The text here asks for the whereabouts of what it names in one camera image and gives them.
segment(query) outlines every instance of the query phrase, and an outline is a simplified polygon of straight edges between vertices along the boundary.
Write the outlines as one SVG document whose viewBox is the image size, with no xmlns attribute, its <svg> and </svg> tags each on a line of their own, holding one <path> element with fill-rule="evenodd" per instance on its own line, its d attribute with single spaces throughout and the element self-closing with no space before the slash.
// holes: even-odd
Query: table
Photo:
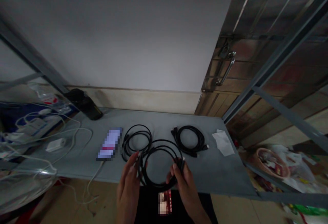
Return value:
<svg viewBox="0 0 328 224">
<path fill-rule="evenodd" d="M 232 143 L 227 128 L 221 118 L 104 108 L 102 111 L 104 112 L 104 116 L 97 121 L 89 120 L 82 113 L 78 113 L 74 117 L 74 119 L 82 123 L 81 127 L 91 129 L 93 136 L 89 143 L 86 144 L 89 133 L 85 130 L 80 130 L 77 133 L 74 148 L 54 165 L 58 169 L 58 176 L 91 179 L 100 164 L 99 161 L 96 161 L 97 153 L 101 148 L 108 130 L 112 127 L 123 128 L 123 139 L 126 131 L 131 126 L 143 124 L 150 129 L 153 140 L 167 139 L 174 142 L 174 138 L 170 132 L 171 129 L 176 126 L 192 125 L 203 133 L 205 143 L 209 145 L 208 150 L 198 153 L 198 158 L 183 154 L 193 173 L 198 191 L 202 193 L 257 198 L 257 194 L 235 147 L 233 146 L 235 154 L 227 157 L 224 157 L 216 147 L 216 142 L 211 134 L 215 133 L 217 129 L 224 130 Z M 76 122 L 70 121 L 67 123 L 66 129 L 76 128 L 77 126 Z M 140 129 L 142 127 L 136 127 L 133 131 Z M 68 150 L 72 135 L 73 132 L 67 132 L 54 137 L 53 140 L 60 137 L 67 138 L 67 145 L 63 149 L 48 153 L 45 151 L 45 143 L 32 156 L 55 161 Z M 186 141 L 186 145 L 195 145 L 197 142 L 196 135 L 191 131 L 183 131 L 181 139 L 182 141 Z M 142 148 L 146 143 L 144 136 L 136 136 L 131 139 L 131 145 L 135 148 Z M 118 183 L 124 165 L 125 162 L 121 157 L 121 148 L 119 148 L 115 158 L 103 165 L 95 180 Z M 147 174 L 152 181 L 157 183 L 163 182 L 171 165 L 172 158 L 167 153 L 163 151 L 156 152 L 148 160 Z M 46 166 L 47 164 L 45 162 L 26 159 L 15 170 L 38 172 Z"/>
</svg>

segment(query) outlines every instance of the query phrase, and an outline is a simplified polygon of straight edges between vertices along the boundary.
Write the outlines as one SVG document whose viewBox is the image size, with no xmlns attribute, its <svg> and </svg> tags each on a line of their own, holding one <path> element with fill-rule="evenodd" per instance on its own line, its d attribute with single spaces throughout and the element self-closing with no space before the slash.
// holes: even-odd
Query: hand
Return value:
<svg viewBox="0 0 328 224">
<path fill-rule="evenodd" d="M 136 162 L 138 154 L 136 152 L 130 156 L 122 171 L 117 187 L 116 224 L 131 224 L 136 218 L 140 191 L 140 179 L 137 177 L 139 162 Z"/>
<path fill-rule="evenodd" d="M 192 173 L 187 163 L 184 163 L 183 175 L 181 175 L 180 169 L 175 163 L 171 166 L 170 172 L 166 177 L 166 183 L 168 184 L 171 177 L 175 175 L 178 181 L 176 186 L 179 190 L 182 203 L 190 218 L 196 224 L 211 223 L 199 199 Z"/>
</svg>

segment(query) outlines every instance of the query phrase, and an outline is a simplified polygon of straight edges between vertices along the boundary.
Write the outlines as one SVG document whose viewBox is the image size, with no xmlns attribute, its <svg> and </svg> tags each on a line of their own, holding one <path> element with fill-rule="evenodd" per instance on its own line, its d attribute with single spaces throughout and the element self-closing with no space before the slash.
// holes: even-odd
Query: power adapter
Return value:
<svg viewBox="0 0 328 224">
<path fill-rule="evenodd" d="M 65 138 L 57 139 L 57 140 L 51 141 L 45 150 L 47 152 L 53 152 L 55 150 L 63 148 L 65 146 L 65 144 L 66 144 Z"/>
</svg>

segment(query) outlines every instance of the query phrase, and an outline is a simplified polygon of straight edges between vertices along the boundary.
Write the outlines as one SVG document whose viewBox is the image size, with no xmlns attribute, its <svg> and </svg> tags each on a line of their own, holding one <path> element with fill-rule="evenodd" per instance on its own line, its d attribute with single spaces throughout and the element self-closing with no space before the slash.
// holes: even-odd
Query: metal pole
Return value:
<svg viewBox="0 0 328 224">
<path fill-rule="evenodd" d="M 258 192 L 258 195 L 263 201 L 300 204 L 325 209 L 328 208 L 327 194 Z"/>
<path fill-rule="evenodd" d="M 28 82 L 30 80 L 34 80 L 34 79 L 36 79 L 38 77 L 42 77 L 42 76 L 43 76 L 42 73 L 35 73 L 35 74 L 31 74 L 31 75 L 16 79 L 14 81 L 7 82 L 5 84 L 1 84 L 0 85 L 0 92 L 4 91 L 6 89 L 12 88 L 14 86 L 17 86 L 19 84 L 25 84 L 26 82 Z"/>
<path fill-rule="evenodd" d="M 0 39 L 60 93 L 69 91 L 60 74 L 1 15 Z"/>
<path fill-rule="evenodd" d="M 253 87 L 262 87 L 297 49 L 297 47 L 299 47 L 300 44 L 313 32 L 315 27 L 327 18 L 327 15 L 328 0 L 314 0 L 299 22 L 293 26 L 290 33 L 284 38 L 274 53 L 252 79 L 250 84 L 224 114 L 223 121 L 225 124 L 227 124 L 254 95 Z"/>
<path fill-rule="evenodd" d="M 285 184 L 284 182 L 282 182 L 280 179 L 267 174 L 266 172 L 264 172 L 263 170 L 253 166 L 252 164 L 243 161 L 243 164 L 249 168 L 251 171 L 253 171 L 254 173 L 256 173 L 257 175 L 261 176 L 262 178 L 264 178 L 265 180 L 271 182 L 272 184 L 274 184 L 276 187 L 279 187 L 281 190 L 283 190 L 284 192 L 293 192 L 293 193 L 299 193 L 298 190 L 292 188 L 291 186 Z"/>
<path fill-rule="evenodd" d="M 288 109 L 286 106 L 278 102 L 272 96 L 267 94 L 264 90 L 258 87 L 253 87 L 253 90 L 272 107 L 278 110 L 287 120 L 289 120 L 295 127 L 301 130 L 306 136 L 313 140 L 317 145 L 328 153 L 328 138 L 314 127 L 309 125 L 295 112 Z"/>
</svg>

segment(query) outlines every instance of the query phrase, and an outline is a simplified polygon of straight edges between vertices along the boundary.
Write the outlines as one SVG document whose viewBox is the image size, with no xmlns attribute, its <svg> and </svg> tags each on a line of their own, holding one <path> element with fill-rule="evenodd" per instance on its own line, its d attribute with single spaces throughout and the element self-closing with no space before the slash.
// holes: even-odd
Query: black water bottle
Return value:
<svg viewBox="0 0 328 224">
<path fill-rule="evenodd" d="M 103 116 L 103 113 L 84 91 L 74 88 L 64 96 L 90 120 L 98 120 Z"/>
</svg>

